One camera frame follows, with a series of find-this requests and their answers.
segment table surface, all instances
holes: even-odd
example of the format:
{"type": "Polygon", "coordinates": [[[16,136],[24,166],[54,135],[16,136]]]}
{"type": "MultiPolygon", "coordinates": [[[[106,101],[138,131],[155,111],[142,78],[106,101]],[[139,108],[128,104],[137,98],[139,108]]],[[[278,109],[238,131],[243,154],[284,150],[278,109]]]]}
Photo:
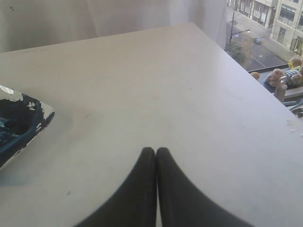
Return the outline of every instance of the table surface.
{"type": "Polygon", "coordinates": [[[1,226],[75,225],[147,146],[168,147],[247,222],[302,226],[303,139],[286,122],[295,117],[194,24],[2,53],[0,72],[2,85],[56,111],[0,172],[1,226]]]}

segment stuffed animal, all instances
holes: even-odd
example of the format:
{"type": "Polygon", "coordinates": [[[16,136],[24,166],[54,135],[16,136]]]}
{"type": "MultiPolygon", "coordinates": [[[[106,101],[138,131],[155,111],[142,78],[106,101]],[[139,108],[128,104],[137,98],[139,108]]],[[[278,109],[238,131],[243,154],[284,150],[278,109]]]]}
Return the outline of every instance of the stuffed animal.
{"type": "Polygon", "coordinates": [[[283,72],[280,69],[275,69],[274,71],[272,71],[266,77],[265,81],[269,85],[276,87],[277,82],[283,76],[286,76],[286,85],[299,85],[303,81],[302,75],[300,74],[300,72],[298,70],[289,70],[289,71],[283,72]]]}
{"type": "Polygon", "coordinates": [[[302,59],[298,57],[292,57],[288,62],[288,66],[290,69],[296,68],[302,65],[302,59]]]}
{"type": "Polygon", "coordinates": [[[252,72],[251,73],[252,77],[258,80],[260,78],[260,74],[258,72],[252,72]]]}

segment building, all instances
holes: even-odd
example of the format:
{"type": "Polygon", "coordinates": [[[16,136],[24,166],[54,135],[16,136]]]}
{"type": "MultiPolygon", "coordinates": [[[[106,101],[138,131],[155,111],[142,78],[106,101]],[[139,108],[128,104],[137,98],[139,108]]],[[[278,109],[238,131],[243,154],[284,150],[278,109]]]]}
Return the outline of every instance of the building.
{"type": "Polygon", "coordinates": [[[271,38],[302,56],[303,0],[279,0],[271,38]]]}
{"type": "Polygon", "coordinates": [[[266,28],[271,28],[276,15],[278,0],[227,0],[227,5],[266,28]]]}

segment sheer curtain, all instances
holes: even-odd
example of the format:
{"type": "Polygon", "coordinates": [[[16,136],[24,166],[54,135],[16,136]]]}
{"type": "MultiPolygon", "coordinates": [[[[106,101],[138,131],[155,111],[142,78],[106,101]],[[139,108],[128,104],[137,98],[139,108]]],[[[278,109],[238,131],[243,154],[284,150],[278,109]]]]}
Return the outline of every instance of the sheer curtain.
{"type": "Polygon", "coordinates": [[[0,0],[0,52],[194,22],[222,48],[226,0],[0,0]]]}

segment road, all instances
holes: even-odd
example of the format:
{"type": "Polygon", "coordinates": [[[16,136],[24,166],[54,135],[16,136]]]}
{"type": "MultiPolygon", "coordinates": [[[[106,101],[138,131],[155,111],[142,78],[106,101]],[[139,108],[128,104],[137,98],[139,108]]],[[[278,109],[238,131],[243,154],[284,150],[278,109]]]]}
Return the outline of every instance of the road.
{"type": "MultiPolygon", "coordinates": [[[[231,34],[232,24],[230,22],[227,22],[226,25],[226,43],[229,42],[229,37],[231,34]]],[[[232,33],[240,32],[239,29],[237,29],[235,26],[233,26],[232,33]]],[[[243,42],[244,33],[240,33],[239,37],[233,37],[232,39],[238,40],[239,42],[243,42]]],[[[268,67],[274,67],[277,65],[283,65],[286,64],[286,61],[282,60],[278,56],[276,56],[274,53],[272,53],[269,49],[266,47],[256,44],[253,42],[253,38],[248,37],[249,39],[249,45],[250,53],[247,56],[247,63],[244,66],[244,68],[247,71],[250,70],[257,70],[262,68],[268,68],[268,67]]]]}

